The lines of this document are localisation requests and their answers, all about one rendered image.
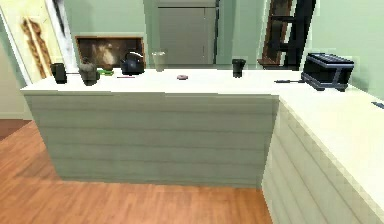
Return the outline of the white kitchen counter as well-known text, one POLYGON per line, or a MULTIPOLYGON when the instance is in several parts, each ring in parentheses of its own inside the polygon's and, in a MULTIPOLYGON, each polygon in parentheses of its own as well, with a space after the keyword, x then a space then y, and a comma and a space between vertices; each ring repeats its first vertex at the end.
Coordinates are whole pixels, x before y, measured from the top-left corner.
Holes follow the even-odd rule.
POLYGON ((148 70, 23 89, 66 180, 259 188, 273 224, 384 224, 384 110, 295 72, 148 70), (178 80, 187 75, 187 80, 178 80))

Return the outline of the clear drinking glass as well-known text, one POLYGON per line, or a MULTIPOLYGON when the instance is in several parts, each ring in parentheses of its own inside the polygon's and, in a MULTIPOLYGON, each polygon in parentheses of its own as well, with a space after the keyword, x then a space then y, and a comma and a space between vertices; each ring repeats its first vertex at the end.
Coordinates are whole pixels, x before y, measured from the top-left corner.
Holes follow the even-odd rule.
POLYGON ((154 67, 157 72, 162 72, 165 69, 165 53, 153 52, 152 53, 154 67))

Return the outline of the black cup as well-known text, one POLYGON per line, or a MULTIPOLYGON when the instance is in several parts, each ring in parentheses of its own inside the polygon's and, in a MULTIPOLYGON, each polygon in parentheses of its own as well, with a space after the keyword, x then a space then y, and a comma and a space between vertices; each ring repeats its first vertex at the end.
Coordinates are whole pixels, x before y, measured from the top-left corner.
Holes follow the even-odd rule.
POLYGON ((240 78, 242 76, 242 71, 243 71, 245 64, 246 64, 245 59, 233 59, 232 60, 233 76, 235 78, 240 78))

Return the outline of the black kettle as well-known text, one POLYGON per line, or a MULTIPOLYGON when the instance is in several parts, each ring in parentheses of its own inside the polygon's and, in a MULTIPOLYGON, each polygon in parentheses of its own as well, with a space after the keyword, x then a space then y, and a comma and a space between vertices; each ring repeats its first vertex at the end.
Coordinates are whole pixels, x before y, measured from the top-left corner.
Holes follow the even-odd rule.
POLYGON ((134 51, 127 52, 120 60, 120 67, 123 75, 142 74, 145 68, 144 56, 134 51))

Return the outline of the brown framed picture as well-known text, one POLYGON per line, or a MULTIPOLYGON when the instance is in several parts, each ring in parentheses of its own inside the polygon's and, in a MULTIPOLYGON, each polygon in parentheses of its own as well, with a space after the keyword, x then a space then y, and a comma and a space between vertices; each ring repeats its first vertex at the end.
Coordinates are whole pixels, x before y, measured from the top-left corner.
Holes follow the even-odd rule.
POLYGON ((87 58, 98 68, 107 65, 118 68, 128 52, 145 56, 144 41, 138 36, 76 36, 75 43, 80 62, 87 58))

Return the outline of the dark brown ladder shelf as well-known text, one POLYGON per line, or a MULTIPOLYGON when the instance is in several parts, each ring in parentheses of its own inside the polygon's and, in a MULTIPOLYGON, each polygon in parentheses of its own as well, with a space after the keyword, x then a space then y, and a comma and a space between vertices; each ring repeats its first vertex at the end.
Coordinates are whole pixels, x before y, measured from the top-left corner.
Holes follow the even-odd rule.
POLYGON ((298 71, 316 0, 270 0, 262 56, 264 70, 298 71))

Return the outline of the small black canister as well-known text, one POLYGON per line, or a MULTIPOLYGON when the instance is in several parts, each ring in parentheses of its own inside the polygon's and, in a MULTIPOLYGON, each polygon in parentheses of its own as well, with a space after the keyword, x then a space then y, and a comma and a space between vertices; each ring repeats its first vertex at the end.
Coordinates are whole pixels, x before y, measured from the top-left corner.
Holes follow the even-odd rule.
POLYGON ((54 63, 50 65, 52 75, 57 84, 66 84, 67 75, 65 71, 65 66, 63 63, 54 63))

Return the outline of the black toaster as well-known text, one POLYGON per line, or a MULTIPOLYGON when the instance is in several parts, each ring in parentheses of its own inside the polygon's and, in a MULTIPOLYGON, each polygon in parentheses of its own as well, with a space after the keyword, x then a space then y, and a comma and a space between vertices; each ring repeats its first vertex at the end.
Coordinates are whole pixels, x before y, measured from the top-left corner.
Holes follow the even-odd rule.
POLYGON ((334 88, 344 92, 348 87, 354 62, 334 54, 309 53, 301 79, 317 91, 334 88))

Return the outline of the pale yellow framed picture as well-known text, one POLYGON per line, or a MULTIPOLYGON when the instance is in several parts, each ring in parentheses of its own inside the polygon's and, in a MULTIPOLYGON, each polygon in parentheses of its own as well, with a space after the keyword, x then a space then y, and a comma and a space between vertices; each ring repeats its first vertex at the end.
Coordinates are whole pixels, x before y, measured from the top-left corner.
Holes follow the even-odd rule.
POLYGON ((27 85, 50 77, 54 63, 77 69, 64 0, 0 0, 0 18, 27 85))

